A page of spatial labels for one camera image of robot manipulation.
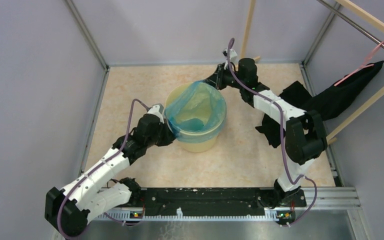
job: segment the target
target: black cloth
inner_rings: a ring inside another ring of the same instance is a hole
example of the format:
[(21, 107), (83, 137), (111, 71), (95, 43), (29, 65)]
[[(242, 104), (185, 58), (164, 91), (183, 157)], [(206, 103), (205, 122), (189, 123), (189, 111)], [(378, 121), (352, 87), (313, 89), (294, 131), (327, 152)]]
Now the black cloth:
[[(332, 84), (314, 97), (311, 97), (298, 81), (285, 88), (279, 97), (292, 106), (305, 111), (316, 110), (323, 121), (334, 119), (354, 102), (356, 97), (381, 70), (384, 61), (373, 64), (373, 66), (363, 68), (351, 75), (338, 86)], [(280, 125), (268, 115), (264, 115), (261, 126), (256, 126), (255, 129), (264, 134), (268, 144), (274, 148), (281, 144)]]

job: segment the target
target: gray wall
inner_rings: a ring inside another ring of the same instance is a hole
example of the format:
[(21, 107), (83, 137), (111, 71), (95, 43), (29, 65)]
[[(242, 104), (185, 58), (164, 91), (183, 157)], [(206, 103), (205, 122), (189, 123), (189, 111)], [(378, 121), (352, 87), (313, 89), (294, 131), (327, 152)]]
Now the gray wall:
[(0, 239), (49, 239), (45, 194), (76, 177), (104, 71), (63, 1), (0, 0)]
[[(223, 61), (230, 38), (241, 49), (249, 8), (243, 0), (74, 2), (110, 65)], [(316, 0), (257, 1), (247, 57), (301, 61), (328, 13)]]
[[(356, 4), (384, 21), (384, 1), (354, 0)], [(350, 11), (342, 11), (357, 23), (384, 40), (380, 33)], [(317, 93), (345, 74), (356, 69), (376, 46), (340, 18), (336, 18), (321, 47), (309, 65), (311, 82)], [(381, 49), (373, 62), (384, 60)], [(361, 106), (384, 86), (384, 65), (364, 89), (355, 103), (336, 119), (327, 121), (328, 132)], [(355, 186), (375, 239), (384, 239), (384, 96), (353, 121), (332, 146), (341, 177), (348, 186)]]

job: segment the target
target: purple hose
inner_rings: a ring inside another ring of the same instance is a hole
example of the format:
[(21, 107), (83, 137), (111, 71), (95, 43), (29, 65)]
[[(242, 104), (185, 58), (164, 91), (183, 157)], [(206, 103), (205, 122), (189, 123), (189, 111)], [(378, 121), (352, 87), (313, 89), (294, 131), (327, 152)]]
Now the purple hose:
[[(233, 71), (232, 69), (232, 63), (229, 61), (230, 59), (230, 50), (232, 49), (233, 47), (233, 44), (235, 43), (235, 39), (232, 37), (229, 41), (229, 45), (227, 46), (227, 66), (229, 68), (229, 71), (231, 73), (231, 75), (233, 76), (234, 80), (239, 84), (241, 85), (244, 89), (246, 89), (247, 91), (249, 91), (250, 93), (253, 93), (269, 102), (272, 102), (272, 99), (266, 97), (266, 96), (263, 96), (261, 94), (259, 94), (258, 92), (252, 90), (251, 88), (247, 87), (245, 84), (243, 84), (239, 79), (238, 77), (236, 76), (235, 72)], [(312, 201), (312, 203), (310, 204), (310, 206), (308, 206), (308, 208), (304, 211), (304, 213), (299, 216), (292, 224), (298, 222), (303, 216), (305, 216), (308, 211), (314, 206), (314, 203), (316, 202), (316, 197), (317, 197), (317, 185), (316, 185), (316, 182), (314, 182), (312, 179), (304, 176), (304, 175), (299, 175), (295, 181), (292, 180), (292, 177), (291, 177), (291, 173), (289, 172), (289, 168), (288, 168), (288, 162), (287, 162), (287, 158), (286, 158), (286, 150), (285, 150), (285, 139), (284, 139), (284, 112), (282, 110), (282, 107), (275, 101), (273, 101), (273, 104), (277, 107), (277, 109), (279, 109), (279, 113), (280, 113), (280, 145), (281, 145), (281, 150), (282, 150), (282, 159), (283, 159), (283, 165), (284, 165), (284, 168), (285, 168), (285, 172), (286, 172), (286, 175), (287, 175), (287, 178), (289, 180), (289, 182), (293, 185), (297, 184), (298, 181), (304, 177), (306, 180), (312, 182), (312, 184), (314, 185), (314, 199)]]
[[(146, 111), (148, 111), (148, 110), (150, 109), (148, 106), (146, 106), (146, 105), (145, 105), (142, 101), (140, 101), (139, 99), (136, 99), (136, 98), (135, 98), (135, 99), (133, 99), (133, 100), (131, 101), (131, 105), (130, 105), (130, 113), (129, 113), (129, 115), (128, 115), (128, 121), (127, 121), (127, 129), (126, 129), (126, 133), (125, 133), (125, 137), (124, 137), (123, 143), (122, 143), (120, 149), (119, 149), (116, 153), (114, 153), (112, 156), (110, 156), (109, 158), (107, 158), (107, 159), (105, 160), (106, 163), (108, 163), (109, 161), (111, 161), (113, 158), (117, 157), (117, 156), (122, 152), (123, 148), (124, 148), (125, 145), (126, 145), (127, 137), (128, 137), (128, 135), (129, 135), (130, 124), (131, 124), (131, 122), (132, 122), (133, 107), (134, 107), (134, 105), (135, 105), (135, 102), (140, 103), (140, 104), (146, 109)], [(93, 169), (90, 171), (89, 175), (92, 175), (94, 172), (96, 172), (96, 170), (98, 170), (98, 169), (99, 169), (100, 167), (102, 167), (103, 165), (104, 165), (104, 163), (101, 162), (99, 165), (97, 165), (95, 168), (93, 168)], [(68, 236), (68, 235), (64, 232), (64, 230), (63, 230), (63, 228), (62, 228), (62, 226), (61, 226), (61, 214), (63, 213), (63, 207), (66, 205), (66, 203), (67, 203), (69, 197), (73, 194), (73, 192), (74, 192), (77, 188), (79, 188), (80, 185), (81, 185), (86, 179), (87, 179), (87, 178), (84, 176), (82, 179), (80, 179), (80, 180), (79, 180), (79, 181), (78, 181), (78, 182), (71, 188), (71, 190), (70, 190), (70, 191), (68, 192), (68, 194), (65, 196), (64, 200), (63, 200), (62, 203), (61, 203), (61, 206), (60, 206), (59, 209), (58, 209), (58, 215), (56, 216), (56, 224), (57, 224), (57, 226), (58, 226), (58, 231), (59, 231), (59, 233), (60, 233), (64, 238), (66, 238), (66, 239), (68, 239), (68, 240), (76, 239), (76, 238), (80, 237), (80, 235), (82, 235), (84, 232), (80, 233), (79, 235), (77, 235), (77, 236), (75, 236), (75, 237)]]

